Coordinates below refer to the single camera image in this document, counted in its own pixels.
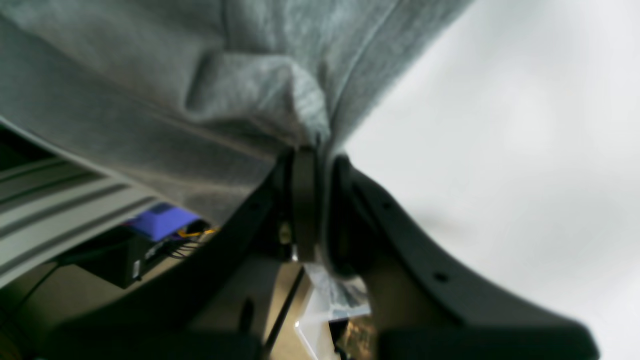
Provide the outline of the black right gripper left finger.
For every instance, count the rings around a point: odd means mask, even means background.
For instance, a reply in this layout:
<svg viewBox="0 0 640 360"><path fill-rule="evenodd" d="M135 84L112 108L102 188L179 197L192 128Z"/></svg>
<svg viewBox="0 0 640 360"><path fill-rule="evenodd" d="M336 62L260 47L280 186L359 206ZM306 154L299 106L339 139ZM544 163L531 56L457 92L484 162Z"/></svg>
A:
<svg viewBox="0 0 640 360"><path fill-rule="evenodd" d="M313 262L317 150L278 159L221 230L119 300L58 325L47 360L267 360L304 275L268 328L284 264Z"/></svg>

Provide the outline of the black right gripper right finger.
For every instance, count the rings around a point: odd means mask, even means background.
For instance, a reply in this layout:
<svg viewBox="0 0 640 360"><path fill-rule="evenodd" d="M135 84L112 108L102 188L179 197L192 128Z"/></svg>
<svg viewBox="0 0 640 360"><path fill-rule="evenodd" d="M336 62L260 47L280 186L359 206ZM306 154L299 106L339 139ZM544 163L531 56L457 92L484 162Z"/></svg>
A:
<svg viewBox="0 0 640 360"><path fill-rule="evenodd" d="M347 156L331 167L326 263L363 281L377 360L597 360L578 321L456 260Z"/></svg>

